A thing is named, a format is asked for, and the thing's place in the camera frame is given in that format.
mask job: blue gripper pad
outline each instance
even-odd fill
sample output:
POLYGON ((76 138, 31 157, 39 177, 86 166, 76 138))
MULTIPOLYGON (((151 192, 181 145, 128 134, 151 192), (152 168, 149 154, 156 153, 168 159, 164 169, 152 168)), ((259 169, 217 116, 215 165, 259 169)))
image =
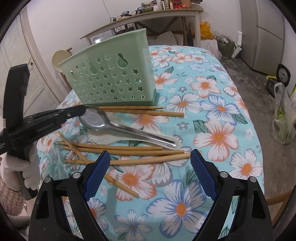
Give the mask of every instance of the blue gripper pad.
POLYGON ((218 196, 216 192, 215 180, 206 167, 206 161, 197 149, 191 152, 190 162, 205 194, 215 201, 218 196))
POLYGON ((92 173, 89 175, 85 182, 84 199, 89 201, 90 198, 94 197, 99 189, 99 186, 109 168, 110 165, 110 154, 109 152, 100 155, 100 160, 96 163, 92 173))

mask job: white door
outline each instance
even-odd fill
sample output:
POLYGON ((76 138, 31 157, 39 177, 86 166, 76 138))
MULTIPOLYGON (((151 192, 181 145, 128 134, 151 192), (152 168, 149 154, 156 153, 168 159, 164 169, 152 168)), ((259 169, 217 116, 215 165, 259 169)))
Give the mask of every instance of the white door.
POLYGON ((3 115, 5 83, 10 67, 27 63, 30 78, 24 102, 24 116, 55 109, 60 102, 34 63, 18 15, 0 43, 0 116, 3 115))

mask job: door frame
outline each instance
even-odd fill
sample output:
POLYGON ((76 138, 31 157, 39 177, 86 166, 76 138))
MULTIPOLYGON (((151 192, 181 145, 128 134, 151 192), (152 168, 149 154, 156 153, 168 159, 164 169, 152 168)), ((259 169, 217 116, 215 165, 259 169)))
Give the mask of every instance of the door frame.
POLYGON ((21 18, 22 30, 25 36, 25 40, 26 40, 28 49, 33 57, 33 60, 36 64, 36 67, 39 69, 39 72, 41 73, 42 77, 45 79, 45 82, 47 83, 49 88, 52 90, 54 95, 57 97, 57 99, 60 102, 63 102, 65 97, 68 95, 69 91, 67 90, 67 87, 64 87, 64 86, 61 87, 57 84, 57 82, 49 72, 39 52, 39 49, 37 47, 37 44, 35 42, 31 27, 30 27, 27 6, 25 6, 20 12, 20 18, 21 18))

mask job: basket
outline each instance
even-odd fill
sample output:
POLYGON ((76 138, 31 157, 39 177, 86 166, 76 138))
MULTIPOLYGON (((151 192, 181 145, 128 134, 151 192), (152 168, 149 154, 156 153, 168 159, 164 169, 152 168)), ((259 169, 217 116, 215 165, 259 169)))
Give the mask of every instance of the basket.
POLYGON ((157 105, 146 29, 111 37, 60 63, 83 104, 157 105))

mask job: sweater sleeve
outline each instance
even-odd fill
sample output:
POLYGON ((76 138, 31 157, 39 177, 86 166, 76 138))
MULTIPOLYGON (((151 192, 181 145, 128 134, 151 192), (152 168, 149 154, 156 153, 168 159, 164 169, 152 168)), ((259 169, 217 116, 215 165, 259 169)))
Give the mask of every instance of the sweater sleeve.
POLYGON ((24 207, 25 199, 22 192, 11 190, 0 176, 0 203, 4 211, 11 216, 18 216, 24 207))

